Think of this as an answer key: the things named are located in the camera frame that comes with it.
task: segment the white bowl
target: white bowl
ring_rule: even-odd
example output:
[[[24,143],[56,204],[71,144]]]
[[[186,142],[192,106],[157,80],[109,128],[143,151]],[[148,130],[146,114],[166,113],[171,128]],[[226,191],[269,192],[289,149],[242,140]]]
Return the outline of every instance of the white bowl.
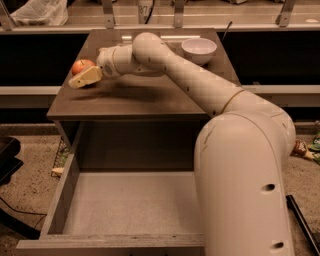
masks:
[[[187,39],[182,42],[181,47],[185,59],[200,66],[209,62],[217,49],[217,45],[206,38]]]

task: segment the open drawer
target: open drawer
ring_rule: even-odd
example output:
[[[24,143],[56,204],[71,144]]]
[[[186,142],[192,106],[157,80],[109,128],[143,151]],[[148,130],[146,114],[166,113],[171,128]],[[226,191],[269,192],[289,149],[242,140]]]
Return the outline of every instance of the open drawer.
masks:
[[[33,256],[203,254],[193,173],[199,128],[81,122],[40,239],[17,248]]]

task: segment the black cable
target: black cable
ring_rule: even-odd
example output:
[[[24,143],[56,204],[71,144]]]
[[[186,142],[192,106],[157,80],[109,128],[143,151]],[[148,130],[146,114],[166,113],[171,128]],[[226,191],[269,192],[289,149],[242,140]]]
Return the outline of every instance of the black cable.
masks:
[[[46,217],[47,215],[43,215],[40,220],[36,223],[36,225],[34,225],[34,229],[38,226],[38,224]]]
[[[14,212],[23,213],[23,214],[30,214],[30,215],[44,215],[44,216],[47,216],[46,213],[25,212],[25,211],[16,210],[13,207],[11,207],[1,196],[0,196],[0,200]]]
[[[152,6],[150,7],[149,15],[148,15],[148,18],[146,19],[144,24],[148,24],[149,20],[151,19],[151,16],[152,16],[152,13],[153,13],[153,9],[154,9],[154,5],[155,5],[155,0],[152,0]]]
[[[224,34],[223,34],[223,37],[222,37],[222,39],[221,39],[221,42],[223,42],[223,40],[225,39],[225,37],[226,37],[226,35],[227,35],[227,33],[228,33],[229,28],[231,27],[231,25],[232,25],[232,21],[229,22],[229,24],[228,24],[228,26],[227,26],[227,28],[226,28],[226,31],[225,31]]]

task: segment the apple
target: apple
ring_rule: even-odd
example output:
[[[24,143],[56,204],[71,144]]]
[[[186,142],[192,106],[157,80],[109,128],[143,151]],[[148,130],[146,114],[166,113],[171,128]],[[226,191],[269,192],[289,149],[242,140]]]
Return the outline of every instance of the apple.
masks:
[[[75,63],[73,63],[71,67],[72,75],[75,76],[76,74],[79,74],[83,69],[86,67],[96,66],[96,64],[88,59],[80,59],[77,60]]]

